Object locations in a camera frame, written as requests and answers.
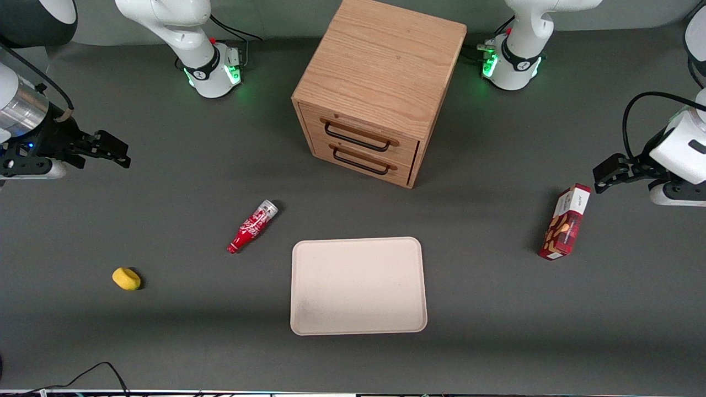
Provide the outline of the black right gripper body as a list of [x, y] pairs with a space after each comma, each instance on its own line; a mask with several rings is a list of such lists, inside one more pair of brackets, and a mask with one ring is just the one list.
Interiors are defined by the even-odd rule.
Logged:
[[75, 168], [85, 166], [85, 158], [75, 151], [75, 145], [86, 135], [73, 118], [57, 122], [58, 108], [50, 107], [45, 119], [32, 131], [10, 138], [4, 150], [6, 168], [50, 168], [59, 161]]

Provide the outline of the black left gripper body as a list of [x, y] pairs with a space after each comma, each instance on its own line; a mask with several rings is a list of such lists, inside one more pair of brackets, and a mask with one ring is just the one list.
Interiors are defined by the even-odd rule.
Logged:
[[655, 183], [668, 183], [671, 181], [671, 173], [665, 166], [660, 165], [651, 155], [651, 151], [656, 148], [665, 138], [666, 130], [661, 129], [652, 138], [650, 138], [643, 150], [638, 155], [633, 156], [632, 160], [632, 182], [650, 179]]

